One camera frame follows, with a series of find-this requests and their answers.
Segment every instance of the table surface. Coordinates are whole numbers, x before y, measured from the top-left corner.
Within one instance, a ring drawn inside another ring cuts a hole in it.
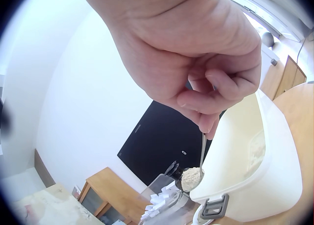
[[[104,225],[60,184],[14,202],[12,209],[24,225]]]
[[[313,88],[304,83],[289,89],[273,100],[285,115],[297,149],[303,191],[300,200],[290,210],[268,218],[238,222],[228,217],[215,220],[221,225],[294,225],[299,224],[313,206]]]

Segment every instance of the spoon handle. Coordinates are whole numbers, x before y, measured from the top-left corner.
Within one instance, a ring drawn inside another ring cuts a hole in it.
[[[201,153],[201,162],[199,164],[199,170],[200,170],[201,178],[203,178],[203,176],[204,176],[202,166],[203,166],[205,148],[206,148],[206,142],[207,142],[207,138],[206,138],[205,134],[202,134],[202,136],[203,136],[202,137],[202,153]]]

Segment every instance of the metal spoon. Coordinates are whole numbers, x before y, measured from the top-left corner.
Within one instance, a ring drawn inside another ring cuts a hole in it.
[[[202,181],[202,179],[204,177],[204,172],[203,172],[202,166],[203,166],[203,161],[204,161],[206,142],[207,142],[207,138],[206,138],[205,134],[202,134],[202,152],[201,152],[201,162],[199,164],[199,172],[200,172],[200,177],[201,178],[200,178],[198,184],[195,187],[193,187],[192,190],[194,190],[201,183],[201,181]]]

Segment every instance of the gray ball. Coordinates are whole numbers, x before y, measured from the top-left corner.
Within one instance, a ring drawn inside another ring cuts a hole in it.
[[[265,32],[262,35],[262,43],[267,47],[272,47],[275,43],[273,35],[270,32]]]

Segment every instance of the fingernail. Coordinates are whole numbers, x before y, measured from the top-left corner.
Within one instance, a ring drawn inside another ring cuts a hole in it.
[[[212,76],[212,75],[207,75],[206,77],[208,77],[209,81],[211,82],[212,85],[214,86],[218,86],[219,83],[218,83],[218,80]]]
[[[186,108],[186,109],[190,109],[190,110],[194,110],[197,111],[197,109],[194,106],[191,106],[189,104],[184,104],[181,107]]]

